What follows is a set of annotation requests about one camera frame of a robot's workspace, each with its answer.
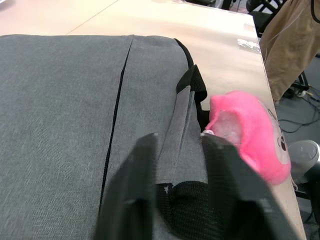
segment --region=black chair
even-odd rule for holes
[[[262,37],[267,25],[280,11],[286,1],[287,0],[247,0],[246,9],[249,12],[248,14],[253,17],[255,30],[259,38]],[[263,12],[265,9],[270,10],[272,13]],[[304,71],[299,75],[298,79],[291,87],[294,88],[294,90],[288,89],[284,94],[287,98],[292,98],[295,94],[300,94],[302,91],[307,91],[309,89],[309,84]]]
[[[247,0],[246,2],[246,9],[249,12],[248,14],[253,16],[256,33],[259,38],[261,38],[267,25],[271,22],[271,20],[275,17],[287,0],[282,2],[279,0],[274,0],[275,4],[277,5],[276,7],[271,4],[272,1],[273,0]],[[270,10],[272,13],[263,12],[265,9]]]

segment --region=pink plush toy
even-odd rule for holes
[[[282,183],[290,159],[278,121],[257,97],[242,91],[212,96],[206,132],[233,143],[242,159],[265,181]]]

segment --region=gray backpack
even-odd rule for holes
[[[206,97],[175,39],[0,37],[0,239],[297,239]]]
[[[199,75],[177,40],[8,35],[0,56],[1,239],[91,239],[110,179],[150,133],[156,183],[207,182],[207,93],[202,80],[177,86]]]

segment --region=plush toy eye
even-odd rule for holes
[[[283,151],[286,151],[287,148],[286,148],[285,139],[283,136],[281,137],[280,141],[281,141],[281,147],[282,147]]]

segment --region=wooden table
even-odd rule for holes
[[[177,38],[198,65],[209,96],[246,91],[260,97],[276,113],[249,15],[178,0],[7,0],[0,4],[0,35],[8,34]],[[209,98],[203,108],[209,109]],[[305,240],[290,178],[271,189]]]

